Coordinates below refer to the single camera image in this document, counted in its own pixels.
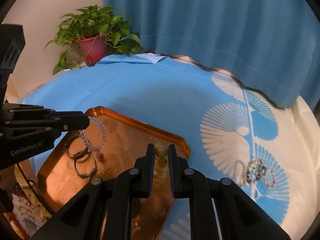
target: potted plant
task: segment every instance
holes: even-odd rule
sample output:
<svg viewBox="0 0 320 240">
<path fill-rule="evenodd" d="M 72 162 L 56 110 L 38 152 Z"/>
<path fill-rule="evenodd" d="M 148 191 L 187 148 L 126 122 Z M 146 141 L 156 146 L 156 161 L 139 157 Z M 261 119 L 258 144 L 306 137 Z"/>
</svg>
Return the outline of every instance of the potted plant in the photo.
<svg viewBox="0 0 320 240">
<path fill-rule="evenodd" d="M 60 46 L 80 48 L 85 62 L 93 64 L 109 53 L 139 53 L 141 44 L 139 37 L 130 33 L 130 21 L 124 21 L 121 14 L 114 15 L 112 6 L 89 6 L 77 11 L 82 14 L 68 13 L 59 24 L 55 38 L 47 43 L 56 43 Z M 62 69 L 79 67 L 79 64 L 70 61 L 68 50 L 63 52 L 53 70 L 53 74 Z"/>
</svg>

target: wooden bead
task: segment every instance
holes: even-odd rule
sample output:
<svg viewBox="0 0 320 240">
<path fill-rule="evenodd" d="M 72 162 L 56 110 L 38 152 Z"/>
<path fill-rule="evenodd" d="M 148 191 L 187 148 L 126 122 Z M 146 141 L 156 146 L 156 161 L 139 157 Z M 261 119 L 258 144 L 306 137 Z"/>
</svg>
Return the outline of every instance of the wooden bead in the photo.
<svg viewBox="0 0 320 240">
<path fill-rule="evenodd" d="M 162 143 L 161 143 L 161 142 L 157 142 L 157 143 L 155 144 L 155 149 L 156 149 L 158 146 L 160 146 L 160 145 L 162 145 Z"/>
<path fill-rule="evenodd" d="M 160 158 L 160 159 L 158 160 L 158 165 L 159 165 L 159 167 L 161 167 L 161 168 L 165 167 L 165 166 L 167 165 L 167 160 L 166 160 L 165 158 Z"/>
<path fill-rule="evenodd" d="M 160 145 L 156 148 L 156 156 L 159 158 L 164 158 L 168 155 L 168 149 L 164 145 Z"/>
</svg>

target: bracelet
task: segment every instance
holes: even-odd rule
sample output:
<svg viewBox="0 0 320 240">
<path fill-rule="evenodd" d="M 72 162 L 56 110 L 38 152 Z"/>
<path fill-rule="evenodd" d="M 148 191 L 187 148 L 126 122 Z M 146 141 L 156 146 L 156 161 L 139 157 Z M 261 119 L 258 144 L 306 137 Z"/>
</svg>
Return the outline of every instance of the bracelet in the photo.
<svg viewBox="0 0 320 240">
<path fill-rule="evenodd" d="M 71 155 L 70 152 L 69 152 L 69 149 L 70 149 L 70 146 L 71 144 L 78 138 L 81 138 L 80 134 L 76 134 L 72 137 L 70 137 L 70 139 L 66 142 L 65 144 L 65 152 L 67 153 L 67 156 L 71 159 L 74 159 L 76 158 L 78 160 L 79 163 L 83 163 L 85 162 L 88 157 L 89 157 L 89 154 L 88 154 L 88 148 L 86 147 L 84 150 L 80 150 L 78 152 L 76 152 L 75 154 Z M 87 156 L 87 158 L 85 158 L 84 160 L 82 161 L 79 161 L 79 159 L 82 159 L 84 156 Z"/>
<path fill-rule="evenodd" d="M 267 172 L 268 171 L 269 171 L 269 173 L 271 174 L 271 177 L 272 177 L 271 185 L 269 184 L 269 182 L 267 182 Z M 276 185 L 275 172 L 273 171 L 273 169 L 270 169 L 270 168 L 267 169 L 266 175 L 264 177 L 264 184 L 266 185 L 267 189 L 272 189 Z"/>
<path fill-rule="evenodd" d="M 92 169 L 92 171 L 90 171 L 88 174 L 85 174 L 85 173 L 79 173 L 78 172 L 78 169 L 77 169 L 77 158 L 74 159 L 74 167 L 75 167 L 75 171 L 76 171 L 76 174 L 77 176 L 79 176 L 81 179 L 85 179 L 85 178 L 88 178 L 88 179 L 91 179 L 98 171 L 97 169 L 97 163 L 96 163 L 96 160 L 92 157 L 91 158 L 94 162 L 94 168 Z"/>
<path fill-rule="evenodd" d="M 98 119 L 91 117 L 91 116 L 89 116 L 89 119 L 90 119 L 90 122 L 93 122 L 96 125 L 98 125 L 98 127 L 102 131 L 101 143 L 98 147 L 92 146 L 91 143 L 89 142 L 87 136 L 85 135 L 84 130 L 79 130 L 80 137 L 82 138 L 84 144 L 87 146 L 88 152 L 99 152 L 106 142 L 106 129 L 105 129 L 103 123 L 100 122 Z"/>
</svg>

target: copper tray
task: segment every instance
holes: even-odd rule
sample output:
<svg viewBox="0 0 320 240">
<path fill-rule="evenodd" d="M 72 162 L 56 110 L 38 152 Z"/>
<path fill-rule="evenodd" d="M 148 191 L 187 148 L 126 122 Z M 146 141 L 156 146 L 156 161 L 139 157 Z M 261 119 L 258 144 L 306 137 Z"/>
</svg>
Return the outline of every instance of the copper tray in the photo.
<svg viewBox="0 0 320 240">
<path fill-rule="evenodd" d="M 178 156 L 189 157 L 188 145 L 183 138 L 177 135 L 126 117 L 103 106 L 89 109 L 86 115 L 96 117 L 105 125 L 107 131 L 106 142 L 101 149 L 102 157 L 96 160 L 98 171 L 95 177 L 104 180 L 115 178 L 122 171 L 133 167 L 135 160 L 145 155 L 148 143 L 165 146 L 173 143 Z M 54 212 L 57 212 L 88 183 L 87 179 L 81 179 L 76 175 L 74 162 L 66 152 L 66 143 L 77 133 L 67 133 L 38 173 L 38 189 L 41 197 Z M 100 144 L 102 132 L 97 125 L 90 123 L 85 134 L 93 146 Z M 74 154 L 84 148 L 83 141 L 80 138 L 75 139 L 68 147 L 69 154 Z M 80 161 L 83 162 L 77 164 L 77 169 L 81 173 L 88 173 L 94 167 L 94 162 L 90 158 Z M 167 217 L 173 197 L 167 167 L 164 173 L 165 176 L 162 176 L 161 179 L 155 176 L 153 191 L 149 199 L 135 199 L 133 202 L 133 240 L 156 239 Z"/>
</svg>

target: person's hand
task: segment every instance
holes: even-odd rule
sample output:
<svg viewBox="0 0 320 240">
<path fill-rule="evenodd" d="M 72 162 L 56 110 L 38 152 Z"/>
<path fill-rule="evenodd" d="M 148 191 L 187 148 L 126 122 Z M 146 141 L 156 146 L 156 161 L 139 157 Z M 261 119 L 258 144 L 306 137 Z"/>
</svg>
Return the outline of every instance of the person's hand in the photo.
<svg viewBox="0 0 320 240">
<path fill-rule="evenodd" d="M 0 188 L 2 190 L 13 188 L 15 181 L 14 165 L 0 171 Z"/>
</svg>

